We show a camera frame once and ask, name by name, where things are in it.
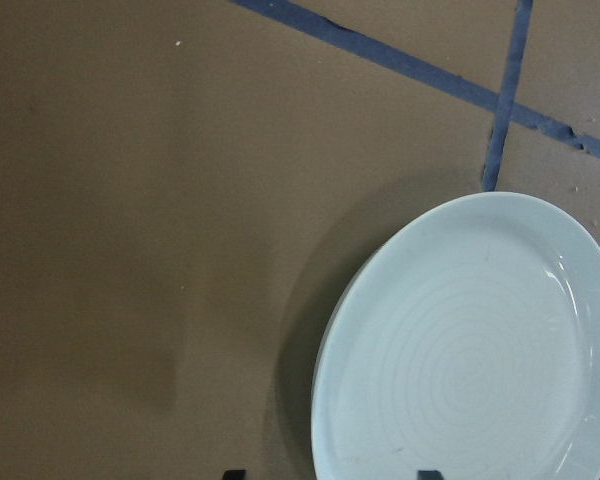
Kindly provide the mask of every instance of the blue line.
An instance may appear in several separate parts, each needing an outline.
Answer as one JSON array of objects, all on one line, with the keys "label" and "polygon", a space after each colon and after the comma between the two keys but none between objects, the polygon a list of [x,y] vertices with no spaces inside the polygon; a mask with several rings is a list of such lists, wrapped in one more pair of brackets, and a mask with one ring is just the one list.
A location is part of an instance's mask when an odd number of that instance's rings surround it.
[{"label": "blue line", "polygon": [[495,190],[496,183],[498,182],[498,174],[500,173],[500,165],[502,164],[502,155],[504,153],[504,142],[509,132],[511,112],[520,81],[522,58],[529,34],[532,8],[533,0],[518,0],[511,43],[509,44],[507,66],[502,77],[491,141],[489,142],[487,161],[485,162],[484,175],[482,177],[482,188],[487,192]]},{"label": "blue line", "polygon": [[[233,1],[236,4],[248,8],[254,12],[260,13],[296,30],[307,33],[324,42],[342,48],[343,50],[393,70],[394,72],[405,75],[406,77],[418,80],[431,87],[435,87],[450,95],[453,95],[456,98],[460,98],[472,103],[473,105],[482,107],[485,110],[496,112],[496,107],[498,107],[498,113],[502,114],[502,109],[500,108],[499,103],[501,102],[500,98],[504,98],[504,95],[500,95],[499,97],[496,93],[487,88],[476,85],[475,83],[465,80],[458,75],[453,75],[452,73],[438,68],[435,65],[425,62],[424,60],[420,60],[419,58],[409,55],[408,53],[401,52],[396,48],[385,45],[378,40],[374,40],[362,35],[361,33],[346,29],[330,21],[329,19],[295,5],[288,0]],[[528,10],[530,13],[530,4],[532,0],[527,1],[529,3]],[[525,14],[525,12],[520,12],[520,8],[518,8],[516,13],[516,25],[518,24],[518,15],[522,14]],[[526,28],[528,28],[528,19],[526,20],[526,24]],[[509,58],[511,58],[512,52],[513,45],[511,45],[509,49]],[[505,78],[507,78],[506,70],[508,70],[508,68],[505,69]],[[600,158],[599,139],[589,135],[580,135],[566,123],[562,123],[551,117],[543,115],[542,113],[536,112],[529,107],[525,107],[519,103],[513,103],[510,111],[510,120],[532,130],[538,130],[554,140],[558,140],[580,150],[585,150],[591,155]],[[486,167],[487,165],[485,165],[485,178],[487,176]]]},{"label": "blue line", "polygon": [[317,37],[394,72],[495,111],[498,96],[491,90],[420,60],[397,48],[354,32],[287,0],[234,0],[245,8]]}]

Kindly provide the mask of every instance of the black object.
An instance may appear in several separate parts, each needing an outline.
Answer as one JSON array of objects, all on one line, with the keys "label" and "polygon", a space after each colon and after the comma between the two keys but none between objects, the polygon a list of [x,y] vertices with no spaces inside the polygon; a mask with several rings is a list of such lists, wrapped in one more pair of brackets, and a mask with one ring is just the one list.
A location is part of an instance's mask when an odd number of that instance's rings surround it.
[{"label": "black object", "polygon": [[246,475],[246,470],[227,470],[222,475],[222,480],[244,480]]},{"label": "black object", "polygon": [[418,480],[444,480],[437,470],[418,470]]}]

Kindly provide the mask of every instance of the plate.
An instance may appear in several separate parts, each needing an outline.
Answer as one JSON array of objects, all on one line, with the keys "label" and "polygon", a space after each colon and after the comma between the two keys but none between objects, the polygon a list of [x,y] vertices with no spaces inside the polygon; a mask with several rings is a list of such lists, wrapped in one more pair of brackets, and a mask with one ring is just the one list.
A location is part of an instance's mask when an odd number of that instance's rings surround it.
[{"label": "plate", "polygon": [[425,213],[343,294],[311,417],[319,480],[597,480],[600,248],[526,195]]}]

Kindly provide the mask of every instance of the blue painter's tape strip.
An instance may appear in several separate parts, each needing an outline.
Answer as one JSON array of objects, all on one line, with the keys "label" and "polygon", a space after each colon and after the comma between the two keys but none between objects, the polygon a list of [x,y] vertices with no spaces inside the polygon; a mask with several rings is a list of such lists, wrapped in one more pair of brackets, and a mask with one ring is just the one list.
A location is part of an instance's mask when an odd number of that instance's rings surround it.
[{"label": "blue painter's tape strip", "polygon": [[511,112],[520,81],[522,57],[524,56],[524,47],[527,44],[532,8],[533,0],[518,0],[511,43],[509,44],[507,66],[502,78],[491,141],[487,150],[487,161],[482,177],[482,188],[487,192],[495,190],[498,182],[498,174],[500,173],[504,153],[504,142],[509,132]]},{"label": "blue painter's tape strip", "polygon": [[[460,98],[491,112],[496,111],[499,97],[491,90],[476,85],[412,55],[401,52],[389,45],[385,45],[378,40],[344,28],[288,0],[232,1],[359,57],[442,90],[456,98]],[[510,120],[532,130],[538,130],[544,135],[574,148],[586,150],[591,155],[600,158],[599,139],[589,135],[579,135],[569,125],[536,112],[524,105],[513,103]]]},{"label": "blue painter's tape strip", "polygon": [[543,115],[519,103],[513,105],[511,120],[532,130],[538,130],[547,137],[573,148],[585,150],[600,159],[600,139],[587,134],[580,134],[566,123]]},{"label": "blue painter's tape strip", "polygon": [[491,90],[397,48],[344,28],[299,5],[287,0],[233,1],[394,72],[423,82],[478,107],[495,111],[498,96]]}]

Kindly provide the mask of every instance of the ceramic plate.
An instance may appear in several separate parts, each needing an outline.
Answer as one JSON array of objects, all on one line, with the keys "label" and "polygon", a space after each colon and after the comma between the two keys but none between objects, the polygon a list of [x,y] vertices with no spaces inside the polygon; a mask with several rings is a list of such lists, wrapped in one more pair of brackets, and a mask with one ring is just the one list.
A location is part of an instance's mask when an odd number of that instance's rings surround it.
[{"label": "ceramic plate", "polygon": [[526,195],[435,208],[352,280],[313,388],[319,480],[597,480],[600,248]]}]

